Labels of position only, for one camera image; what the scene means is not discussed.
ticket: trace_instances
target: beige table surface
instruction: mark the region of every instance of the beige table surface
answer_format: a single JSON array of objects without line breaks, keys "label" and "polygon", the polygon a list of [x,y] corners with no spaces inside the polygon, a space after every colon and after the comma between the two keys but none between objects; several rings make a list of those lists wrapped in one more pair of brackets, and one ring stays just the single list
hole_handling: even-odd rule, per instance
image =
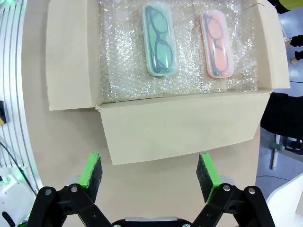
[{"label": "beige table surface", "polygon": [[[27,125],[44,186],[61,189],[68,179],[81,174],[91,152],[99,152],[104,174],[96,204],[110,221],[126,216],[178,216],[193,221],[204,206],[196,178],[198,154],[113,166],[97,111],[48,110],[47,4],[48,0],[27,2],[22,49]],[[259,132],[253,140],[209,151],[219,174],[232,177],[240,189],[255,183]],[[64,226],[83,225],[74,216]],[[236,222],[232,215],[224,215],[218,226],[234,227]]]}]

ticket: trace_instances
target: eyeglass case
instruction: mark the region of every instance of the eyeglass case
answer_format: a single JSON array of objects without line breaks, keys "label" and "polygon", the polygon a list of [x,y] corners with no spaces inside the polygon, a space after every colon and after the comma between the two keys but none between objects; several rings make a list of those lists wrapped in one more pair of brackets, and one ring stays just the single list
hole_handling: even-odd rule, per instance
[{"label": "eyeglass case", "polygon": [[232,76],[234,64],[225,15],[218,10],[205,11],[200,23],[208,74],[213,78]]},{"label": "eyeglass case", "polygon": [[148,71],[154,76],[176,73],[178,55],[169,5],[164,2],[144,5],[142,24]]}]

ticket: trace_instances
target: pink eyeglass case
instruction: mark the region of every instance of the pink eyeglass case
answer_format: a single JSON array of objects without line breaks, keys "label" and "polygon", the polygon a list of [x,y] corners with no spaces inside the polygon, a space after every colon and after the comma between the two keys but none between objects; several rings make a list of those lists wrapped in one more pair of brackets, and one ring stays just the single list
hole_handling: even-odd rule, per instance
[{"label": "pink eyeglass case", "polygon": [[225,15],[218,10],[200,16],[208,74],[213,78],[233,75],[232,48]]}]

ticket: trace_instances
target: black pants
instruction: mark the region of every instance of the black pants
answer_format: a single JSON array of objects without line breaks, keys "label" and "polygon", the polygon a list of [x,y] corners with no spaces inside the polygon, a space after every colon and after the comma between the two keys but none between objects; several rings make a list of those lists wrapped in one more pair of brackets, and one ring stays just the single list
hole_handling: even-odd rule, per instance
[{"label": "black pants", "polygon": [[261,127],[281,136],[303,139],[303,96],[272,93],[262,116]]},{"label": "black pants", "polygon": [[[303,46],[303,35],[294,36],[290,41],[290,45],[294,47]],[[298,61],[303,59],[303,51],[295,51],[294,56]]]},{"label": "black pants", "polygon": [[279,0],[268,0],[275,8],[278,13],[286,13],[289,10],[286,9]]}]

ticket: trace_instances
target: green eyeglass case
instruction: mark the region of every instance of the green eyeglass case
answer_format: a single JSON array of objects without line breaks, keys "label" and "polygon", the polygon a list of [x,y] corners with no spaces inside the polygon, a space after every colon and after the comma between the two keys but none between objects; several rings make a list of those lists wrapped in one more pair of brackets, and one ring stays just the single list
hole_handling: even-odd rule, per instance
[{"label": "green eyeglass case", "polygon": [[168,4],[150,2],[143,7],[143,34],[148,71],[167,76],[178,71],[178,56]]}]

